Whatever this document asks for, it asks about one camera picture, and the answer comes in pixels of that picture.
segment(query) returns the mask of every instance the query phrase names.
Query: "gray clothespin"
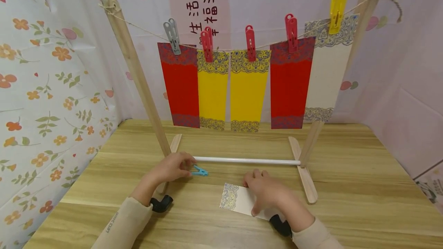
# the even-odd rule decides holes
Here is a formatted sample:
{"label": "gray clothespin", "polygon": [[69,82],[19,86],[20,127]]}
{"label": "gray clothespin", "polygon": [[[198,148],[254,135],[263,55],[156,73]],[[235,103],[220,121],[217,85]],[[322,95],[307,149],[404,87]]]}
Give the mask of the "gray clothespin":
{"label": "gray clothespin", "polygon": [[180,55],[182,52],[180,51],[180,39],[178,38],[178,30],[177,24],[173,18],[170,18],[169,21],[163,23],[163,28],[165,28],[167,38],[171,43],[172,51],[175,55]]}

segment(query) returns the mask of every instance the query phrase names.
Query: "yellow paper strip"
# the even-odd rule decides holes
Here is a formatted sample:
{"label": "yellow paper strip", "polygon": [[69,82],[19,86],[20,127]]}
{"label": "yellow paper strip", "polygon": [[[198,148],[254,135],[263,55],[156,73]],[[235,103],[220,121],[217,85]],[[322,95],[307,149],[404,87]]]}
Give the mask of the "yellow paper strip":
{"label": "yellow paper strip", "polygon": [[200,127],[215,130],[225,129],[228,69],[228,53],[215,51],[213,52],[213,62],[207,63],[203,51],[197,51]]}
{"label": "yellow paper strip", "polygon": [[270,59],[270,50],[257,50],[255,62],[246,50],[231,52],[232,131],[258,132]]}

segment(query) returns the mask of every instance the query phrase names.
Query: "orange flower print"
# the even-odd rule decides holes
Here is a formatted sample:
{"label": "orange flower print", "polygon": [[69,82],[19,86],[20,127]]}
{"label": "orange flower print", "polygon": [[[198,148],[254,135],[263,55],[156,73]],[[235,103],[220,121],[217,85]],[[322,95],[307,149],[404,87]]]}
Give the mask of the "orange flower print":
{"label": "orange flower print", "polygon": [[22,127],[20,126],[20,123],[13,123],[12,121],[9,121],[6,123],[6,127],[8,127],[8,131],[15,131],[15,130],[21,130]]}
{"label": "orange flower print", "polygon": [[3,43],[3,46],[0,45],[0,58],[14,60],[15,55],[17,55],[17,52],[15,52],[14,49],[11,49],[11,46],[6,43]]}
{"label": "orange flower print", "polygon": [[94,127],[92,127],[92,126],[89,126],[89,127],[87,128],[87,130],[88,130],[88,135],[91,135],[91,134],[94,133]]}
{"label": "orange flower print", "polygon": [[0,74],[0,88],[3,88],[3,89],[10,88],[11,83],[14,83],[15,81],[17,81],[17,77],[15,77],[12,74],[8,74],[5,76]]}
{"label": "orange flower print", "polygon": [[66,48],[61,48],[60,46],[55,47],[55,51],[52,52],[52,56],[58,57],[59,61],[72,59],[72,57],[69,54],[69,50]]}
{"label": "orange flower print", "polygon": [[89,147],[88,151],[86,152],[86,154],[93,154],[95,152],[95,147]]}
{"label": "orange flower print", "polygon": [[15,18],[12,20],[12,22],[15,23],[14,27],[17,28],[18,30],[29,30],[29,26],[27,25],[27,20],[26,19],[18,19]]}
{"label": "orange flower print", "polygon": [[3,147],[7,147],[9,145],[11,145],[11,146],[17,145],[17,141],[15,140],[15,137],[12,136],[9,139],[7,139],[5,141],[5,143],[3,144]]}
{"label": "orange flower print", "polygon": [[19,219],[20,216],[22,215],[18,211],[13,211],[11,215],[5,217],[5,222],[7,225],[11,225],[14,222],[14,220]]}
{"label": "orange flower print", "polygon": [[94,98],[91,98],[91,102],[94,102],[94,104],[99,102],[99,101],[100,101],[100,98],[98,98],[96,96],[94,96]]}
{"label": "orange flower print", "polygon": [[14,171],[16,167],[17,167],[16,164],[12,164],[12,165],[8,165],[6,168],[8,168],[11,171]]}
{"label": "orange flower print", "polygon": [[32,159],[30,161],[31,164],[35,164],[36,167],[41,167],[44,162],[48,160],[48,156],[46,156],[44,153],[40,153],[37,155],[37,158]]}
{"label": "orange flower print", "polygon": [[72,103],[71,100],[66,98],[65,102],[63,103],[63,107],[67,108],[68,110],[72,110],[72,106],[74,106],[74,103]]}
{"label": "orange flower print", "polygon": [[26,94],[28,95],[29,100],[40,98],[40,95],[38,95],[38,91],[28,91]]}
{"label": "orange flower print", "polygon": [[54,208],[54,206],[52,205],[52,201],[49,200],[45,203],[45,205],[43,207],[40,208],[40,213],[43,214],[44,212],[50,212],[52,211],[52,209]]}
{"label": "orange flower print", "polygon": [[26,230],[27,228],[29,228],[32,225],[33,222],[34,222],[34,219],[29,219],[28,222],[26,222],[23,225],[23,229]]}
{"label": "orange flower print", "polygon": [[61,145],[62,143],[65,143],[67,138],[68,138],[67,136],[57,136],[57,138],[54,139],[54,143],[55,143],[57,146],[59,146],[59,145]]}
{"label": "orange flower print", "polygon": [[50,175],[51,181],[54,182],[55,180],[60,179],[61,174],[62,174],[62,171],[61,171],[61,170],[56,170],[56,171],[54,171],[54,172]]}
{"label": "orange flower print", "polygon": [[32,43],[35,46],[40,46],[40,40],[30,40],[30,43]]}

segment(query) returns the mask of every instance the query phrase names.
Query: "beige sleeve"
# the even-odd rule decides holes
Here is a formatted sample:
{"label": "beige sleeve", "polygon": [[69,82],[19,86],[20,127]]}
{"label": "beige sleeve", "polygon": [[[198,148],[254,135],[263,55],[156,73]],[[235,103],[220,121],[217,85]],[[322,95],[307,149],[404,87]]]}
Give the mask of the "beige sleeve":
{"label": "beige sleeve", "polygon": [[152,214],[152,205],[143,206],[134,198],[125,199],[120,209],[103,229],[93,249],[130,249]]}
{"label": "beige sleeve", "polygon": [[301,232],[292,232],[292,241],[298,249],[343,249],[317,218],[309,228]]}

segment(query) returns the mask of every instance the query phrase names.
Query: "wooden table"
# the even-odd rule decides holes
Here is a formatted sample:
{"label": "wooden table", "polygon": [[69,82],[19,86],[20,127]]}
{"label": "wooden table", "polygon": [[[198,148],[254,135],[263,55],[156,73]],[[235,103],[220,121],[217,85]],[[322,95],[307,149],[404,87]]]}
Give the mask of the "wooden table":
{"label": "wooden table", "polygon": [[[183,133],[179,151],[196,156],[291,159],[288,135],[303,146],[303,130],[255,134],[172,127]],[[140,177],[161,160],[146,121],[122,123],[25,248],[90,248]],[[134,248],[295,248],[261,219],[219,208],[224,183],[241,185],[248,164],[201,163],[208,177],[170,183],[174,204],[154,214]],[[304,199],[297,169],[256,165]],[[346,248],[441,249],[443,217],[373,133],[358,124],[327,124],[309,169],[318,202],[309,209]]]}

